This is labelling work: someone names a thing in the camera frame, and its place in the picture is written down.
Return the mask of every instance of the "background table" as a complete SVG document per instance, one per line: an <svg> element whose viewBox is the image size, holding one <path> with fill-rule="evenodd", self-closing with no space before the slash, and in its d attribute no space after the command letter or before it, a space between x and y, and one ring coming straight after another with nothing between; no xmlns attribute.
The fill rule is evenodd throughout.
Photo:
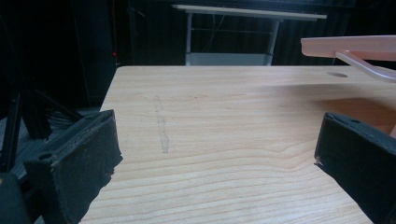
<svg viewBox="0 0 396 224"><path fill-rule="evenodd" d="M326 111L390 133L396 85L352 67L122 67L124 160L83 223L370 223L314 165Z"/></svg>

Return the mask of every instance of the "scratch mark on table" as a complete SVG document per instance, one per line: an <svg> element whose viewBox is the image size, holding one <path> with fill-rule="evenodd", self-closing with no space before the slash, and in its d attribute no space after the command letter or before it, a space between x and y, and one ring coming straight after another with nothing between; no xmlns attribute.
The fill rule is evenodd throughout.
<svg viewBox="0 0 396 224"><path fill-rule="evenodd" d="M155 96L155 112L157 116L158 129L160 132L161 145L163 147L163 153L168 153L169 150L169 137L165 131L165 118L163 117L163 102L160 96Z"/></svg>

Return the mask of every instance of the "wood grain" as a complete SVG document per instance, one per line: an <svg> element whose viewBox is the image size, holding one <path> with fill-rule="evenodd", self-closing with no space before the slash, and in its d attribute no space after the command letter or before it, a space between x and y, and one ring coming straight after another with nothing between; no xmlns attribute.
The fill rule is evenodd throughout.
<svg viewBox="0 0 396 224"><path fill-rule="evenodd" d="M314 150L326 111L390 133L395 95L348 66L122 67L124 160L82 223L370 223Z"/></svg>

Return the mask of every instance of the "wooden table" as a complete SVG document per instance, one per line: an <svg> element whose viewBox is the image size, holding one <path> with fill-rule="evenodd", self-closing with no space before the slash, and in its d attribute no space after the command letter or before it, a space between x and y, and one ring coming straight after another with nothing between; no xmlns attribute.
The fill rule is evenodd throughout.
<svg viewBox="0 0 396 224"><path fill-rule="evenodd" d="M324 112L390 133L396 85L349 66L122 67L124 160L83 223L370 223L314 165Z"/></svg>

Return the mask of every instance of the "dark background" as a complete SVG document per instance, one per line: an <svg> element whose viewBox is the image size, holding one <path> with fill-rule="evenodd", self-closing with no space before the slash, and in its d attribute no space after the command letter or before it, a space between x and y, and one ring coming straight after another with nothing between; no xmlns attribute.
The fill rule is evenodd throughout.
<svg viewBox="0 0 396 224"><path fill-rule="evenodd" d="M328 16L319 21L281 22L273 65L342 64L303 56L302 37L396 34L396 4L391 0L0 0L0 12L7 31L15 37L25 75L61 103L82 108L102 104L119 66L184 65L187 18L173 4ZM194 15L192 26L210 30L220 21L221 16ZM265 32L269 24L267 19L225 17L221 29ZM192 32L192 51L265 52L266 34L216 32L208 46L211 35ZM1 53L0 118L7 112L7 77L12 76L7 55ZM394 63L375 64L395 68Z"/></svg>

